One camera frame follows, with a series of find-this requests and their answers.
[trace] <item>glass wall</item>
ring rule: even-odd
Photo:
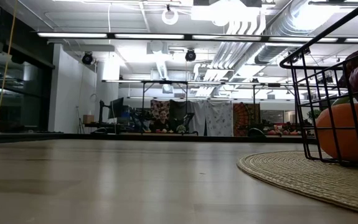
[[[7,61],[0,107],[0,132],[46,131],[51,74],[28,62],[0,54],[0,96]]]
[[[262,110],[261,119],[271,124],[295,123],[295,111]]]

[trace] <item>orange pumpkin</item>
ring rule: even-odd
[[[358,120],[358,103],[355,105]],[[335,127],[354,127],[354,119],[349,103],[332,106]],[[317,127],[331,127],[329,110],[326,109],[316,121]],[[355,129],[336,130],[339,148],[343,160],[358,162],[358,138]],[[333,158],[337,158],[333,130],[319,129],[318,138],[321,148]]]

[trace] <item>wooden floor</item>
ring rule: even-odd
[[[265,184],[241,156],[299,144],[54,140],[0,144],[0,224],[358,223]]]

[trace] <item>white curtain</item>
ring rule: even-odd
[[[205,103],[208,136],[233,136],[233,106],[231,102]]]
[[[190,101],[188,104],[188,112],[195,113],[189,124],[190,133],[197,131],[198,136],[203,136],[205,131],[205,102]]]

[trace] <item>yellow rope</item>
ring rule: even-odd
[[[16,24],[17,3],[18,3],[18,0],[16,0],[16,3],[14,4],[14,13],[12,15],[10,41],[9,41],[9,48],[7,50],[7,57],[10,56],[10,50],[11,50],[11,44],[12,44],[12,35],[14,34],[14,25]],[[3,82],[2,82],[2,92],[0,94],[0,106],[2,105],[2,101],[3,101],[4,83],[6,82],[6,75],[7,75],[8,66],[9,66],[9,61],[6,60],[6,66],[4,68],[4,75],[3,75]]]

